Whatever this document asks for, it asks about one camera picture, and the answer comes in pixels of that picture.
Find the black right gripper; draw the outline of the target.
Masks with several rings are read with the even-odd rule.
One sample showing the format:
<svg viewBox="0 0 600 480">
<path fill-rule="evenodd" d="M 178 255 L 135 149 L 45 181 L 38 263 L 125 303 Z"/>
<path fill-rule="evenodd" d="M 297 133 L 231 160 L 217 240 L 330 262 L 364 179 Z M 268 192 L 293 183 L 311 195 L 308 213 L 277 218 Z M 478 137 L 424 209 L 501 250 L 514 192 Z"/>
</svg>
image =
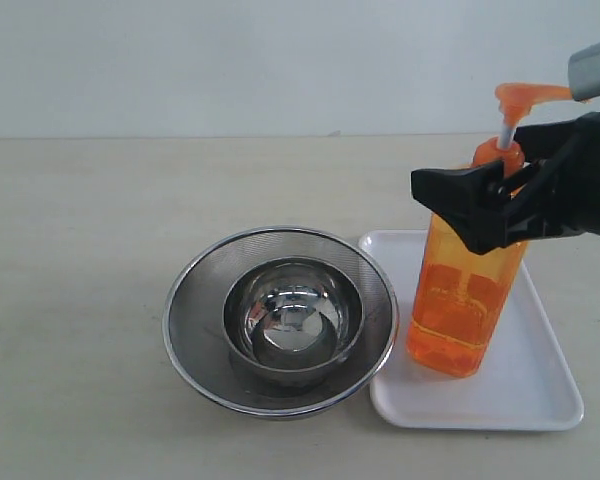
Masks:
<svg viewBox="0 0 600 480">
<path fill-rule="evenodd" d="M 528 240 L 600 236 L 600 110 L 521 126 L 523 168 L 495 160 L 411 172 L 414 200 L 444 220 L 475 254 Z"/>
</svg>

